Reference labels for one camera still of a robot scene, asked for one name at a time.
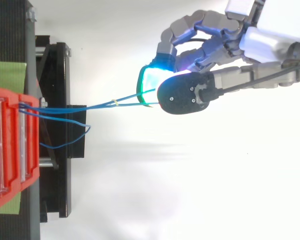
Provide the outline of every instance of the metal rod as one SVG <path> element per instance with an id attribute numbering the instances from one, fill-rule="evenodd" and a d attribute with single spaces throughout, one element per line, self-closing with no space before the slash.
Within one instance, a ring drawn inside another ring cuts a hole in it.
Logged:
<path id="1" fill-rule="evenodd" d="M 49 158 L 49 157 L 40 157 L 40 162 L 39 162 L 39 166 L 40 166 L 40 168 L 42 167 L 42 168 L 51 168 L 51 167 L 53 167 L 53 164 L 52 164 L 52 160 L 51 160 L 51 158 Z"/>
<path id="2" fill-rule="evenodd" d="M 44 53 L 44 50 L 45 50 L 45 47 L 44 46 L 38 46 L 35 48 L 35 56 L 37 57 L 41 57 L 43 56 L 43 53 Z"/>

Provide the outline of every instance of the white background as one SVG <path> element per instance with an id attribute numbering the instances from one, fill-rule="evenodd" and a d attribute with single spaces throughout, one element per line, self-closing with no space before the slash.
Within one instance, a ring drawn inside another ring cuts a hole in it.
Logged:
<path id="1" fill-rule="evenodd" d="M 32 0 L 36 34 L 72 48 L 71 103 L 135 93 L 161 32 L 225 0 Z M 191 48 L 188 43 L 179 49 Z M 72 161 L 72 213 L 42 240 L 300 240 L 300 84 L 243 90 L 203 112 L 92 110 Z"/>

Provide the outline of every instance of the red plastic bin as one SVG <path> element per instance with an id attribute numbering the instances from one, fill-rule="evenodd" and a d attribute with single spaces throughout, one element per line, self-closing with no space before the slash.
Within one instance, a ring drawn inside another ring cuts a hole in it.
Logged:
<path id="1" fill-rule="evenodd" d="M 27 176 L 21 182 L 19 102 L 39 105 L 38 99 L 0 88 L 0 207 L 39 177 L 38 119 L 26 115 Z"/>

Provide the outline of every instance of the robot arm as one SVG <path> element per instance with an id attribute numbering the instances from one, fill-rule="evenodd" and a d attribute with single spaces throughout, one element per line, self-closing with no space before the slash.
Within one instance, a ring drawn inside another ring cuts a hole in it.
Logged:
<path id="1" fill-rule="evenodd" d="M 154 85 L 163 110 L 185 114 L 205 109 L 210 101 L 225 93 L 245 88 L 288 87 L 300 82 L 300 26 L 294 25 L 300 24 L 300 0 L 295 0 L 293 6 L 289 4 L 281 0 L 230 0 L 226 15 L 199 10 L 175 21 L 163 31 L 156 57 L 141 71 L 137 91 L 149 90 L 140 88 L 145 86 L 142 81 L 147 68 L 188 70 L 192 73 L 165 75 L 167 80 Z M 296 11 L 289 12 L 294 16 L 290 17 L 292 24 L 286 22 L 289 6 Z M 201 48 L 177 56 L 175 46 L 190 40 L 197 31 L 212 37 Z M 239 58 L 254 64 L 210 71 L 216 64 Z"/>

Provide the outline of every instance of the green light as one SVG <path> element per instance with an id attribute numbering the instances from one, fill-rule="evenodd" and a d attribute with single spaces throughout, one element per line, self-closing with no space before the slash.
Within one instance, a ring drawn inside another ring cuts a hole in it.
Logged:
<path id="1" fill-rule="evenodd" d="M 151 89 L 157 89 L 162 82 L 174 75 L 175 73 L 172 71 L 148 67 L 143 74 L 141 91 L 145 92 Z M 157 91 L 146 93 L 142 98 L 146 103 L 157 103 Z"/>

